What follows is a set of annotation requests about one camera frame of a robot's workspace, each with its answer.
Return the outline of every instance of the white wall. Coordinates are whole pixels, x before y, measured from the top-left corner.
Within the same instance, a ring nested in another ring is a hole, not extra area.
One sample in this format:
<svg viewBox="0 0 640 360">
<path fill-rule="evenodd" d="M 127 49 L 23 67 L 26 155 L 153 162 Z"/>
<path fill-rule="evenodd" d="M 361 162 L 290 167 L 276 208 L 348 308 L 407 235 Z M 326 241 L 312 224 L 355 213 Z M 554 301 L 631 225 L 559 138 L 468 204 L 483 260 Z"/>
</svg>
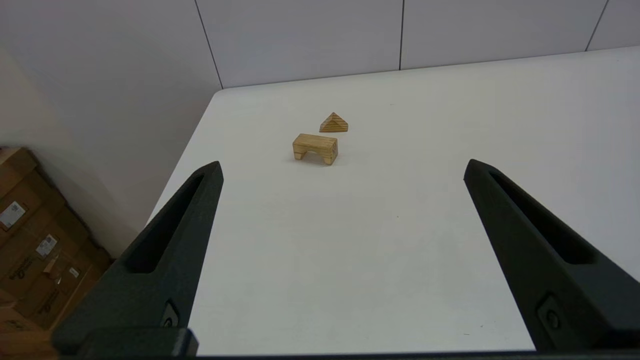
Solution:
<svg viewBox="0 0 640 360">
<path fill-rule="evenodd" d="M 112 231 L 98 241 L 119 255 L 221 88 L 195 3 L 2 0 L 0 41 L 52 105 L 75 143 L 68 153 L 84 157 L 109 195 L 100 206 L 118 219 L 103 219 Z M 79 188 L 90 191 L 85 180 Z M 133 232 L 116 236 L 118 228 Z"/>
</svg>

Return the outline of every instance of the white table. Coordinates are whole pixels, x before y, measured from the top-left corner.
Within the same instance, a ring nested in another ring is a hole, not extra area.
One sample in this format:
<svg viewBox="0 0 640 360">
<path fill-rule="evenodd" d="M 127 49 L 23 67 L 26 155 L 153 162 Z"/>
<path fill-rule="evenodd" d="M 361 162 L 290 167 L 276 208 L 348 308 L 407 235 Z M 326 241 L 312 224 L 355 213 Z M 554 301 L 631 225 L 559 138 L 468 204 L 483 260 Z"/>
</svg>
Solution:
<svg viewBox="0 0 640 360">
<path fill-rule="evenodd" d="M 332 111 L 332 166 L 296 161 Z M 528 349 L 463 182 L 492 164 L 640 279 L 640 47 L 218 92 L 154 214 L 225 176 L 199 354 Z"/>
</svg>

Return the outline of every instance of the wooden triangular block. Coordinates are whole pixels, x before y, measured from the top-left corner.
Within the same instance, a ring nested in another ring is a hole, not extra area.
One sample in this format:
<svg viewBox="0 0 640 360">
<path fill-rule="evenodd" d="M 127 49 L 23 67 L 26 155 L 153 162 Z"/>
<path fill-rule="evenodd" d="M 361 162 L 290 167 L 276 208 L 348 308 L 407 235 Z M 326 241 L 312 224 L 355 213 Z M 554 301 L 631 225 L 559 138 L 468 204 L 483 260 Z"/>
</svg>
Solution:
<svg viewBox="0 0 640 360">
<path fill-rule="evenodd" d="M 349 131 L 349 124 L 336 113 L 331 113 L 331 115 L 320 124 L 321 133 L 343 133 L 345 131 Z"/>
</svg>

